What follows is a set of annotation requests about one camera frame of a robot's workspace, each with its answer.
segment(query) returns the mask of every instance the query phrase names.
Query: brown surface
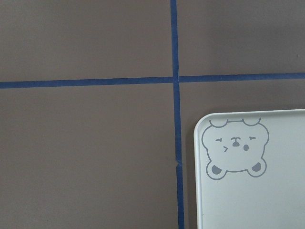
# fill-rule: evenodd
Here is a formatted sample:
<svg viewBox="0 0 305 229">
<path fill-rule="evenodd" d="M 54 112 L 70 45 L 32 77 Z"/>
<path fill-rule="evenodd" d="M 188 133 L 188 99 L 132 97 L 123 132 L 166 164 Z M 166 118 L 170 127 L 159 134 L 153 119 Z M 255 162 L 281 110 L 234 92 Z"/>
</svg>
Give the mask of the brown surface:
<svg viewBox="0 0 305 229">
<path fill-rule="evenodd" d="M 0 228 L 178 227 L 172 84 L 0 90 Z"/>
<path fill-rule="evenodd" d="M 0 21 L 0 81 L 172 75 L 169 1 L 2 0 Z"/>
<path fill-rule="evenodd" d="M 181 76 L 305 72 L 305 1 L 177 5 Z"/>
<path fill-rule="evenodd" d="M 193 131 L 210 113 L 305 108 L 305 80 L 182 83 L 181 120 L 186 229 L 197 228 Z"/>
</svg>

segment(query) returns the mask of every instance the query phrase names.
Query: blue tape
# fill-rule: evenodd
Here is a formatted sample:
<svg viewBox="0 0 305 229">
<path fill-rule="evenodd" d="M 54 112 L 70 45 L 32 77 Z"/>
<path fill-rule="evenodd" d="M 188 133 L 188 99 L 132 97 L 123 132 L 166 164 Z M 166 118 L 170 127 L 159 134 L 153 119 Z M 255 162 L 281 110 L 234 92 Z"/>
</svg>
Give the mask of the blue tape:
<svg viewBox="0 0 305 229">
<path fill-rule="evenodd" d="M 200 75 L 200 76 L 180 76 L 179 77 L 179 81 L 181 83 L 218 82 L 218 81 L 245 81 L 245 80 L 284 80 L 284 79 L 305 79 L 305 73 Z"/>
<path fill-rule="evenodd" d="M 22 81 L 22 82 L 0 82 L 0 89 L 29 88 L 29 87 L 72 87 L 72 86 L 94 86 L 94 85 L 172 83 L 172 82 L 173 82 L 172 77 Z"/>
<path fill-rule="evenodd" d="M 173 59 L 173 99 L 175 122 L 175 150 L 177 173 L 177 201 L 178 201 L 178 227 L 184 229 L 184 201 L 183 201 L 183 168 L 181 147 L 181 116 L 180 116 L 180 88 L 179 88 L 179 55 L 178 55 L 178 24 L 177 2 L 171 0 L 171 28 L 172 28 L 172 59 Z"/>
</svg>

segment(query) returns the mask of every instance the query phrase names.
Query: upside-down bear face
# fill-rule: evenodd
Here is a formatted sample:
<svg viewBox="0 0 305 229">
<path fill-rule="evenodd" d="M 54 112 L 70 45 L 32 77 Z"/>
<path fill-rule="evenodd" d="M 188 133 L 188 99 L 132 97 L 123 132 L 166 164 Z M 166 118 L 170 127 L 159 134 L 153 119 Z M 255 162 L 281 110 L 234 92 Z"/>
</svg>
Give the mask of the upside-down bear face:
<svg viewBox="0 0 305 229">
<path fill-rule="evenodd" d="M 210 159 L 207 174 L 221 179 L 226 172 L 247 170 L 253 177 L 261 176 L 266 169 L 263 154 L 268 140 L 268 130 L 259 122 L 248 125 L 244 120 L 227 120 L 223 126 L 211 123 L 202 135 Z"/>
</svg>

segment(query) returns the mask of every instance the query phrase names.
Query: cartoon bear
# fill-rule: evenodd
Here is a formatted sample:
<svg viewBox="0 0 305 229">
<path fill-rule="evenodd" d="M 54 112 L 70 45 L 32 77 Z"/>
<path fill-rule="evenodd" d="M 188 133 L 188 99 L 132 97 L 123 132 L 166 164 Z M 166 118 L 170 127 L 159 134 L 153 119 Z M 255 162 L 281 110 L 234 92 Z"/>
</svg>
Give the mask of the cartoon bear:
<svg viewBox="0 0 305 229">
<path fill-rule="evenodd" d="M 202 144 L 210 159 L 206 173 L 211 179 L 220 180 L 227 172 L 247 171 L 253 177 L 264 174 L 267 164 L 263 155 L 269 132 L 260 121 L 250 125 L 244 119 L 226 120 L 221 126 L 209 121 L 210 126 L 202 134 Z"/>
</svg>

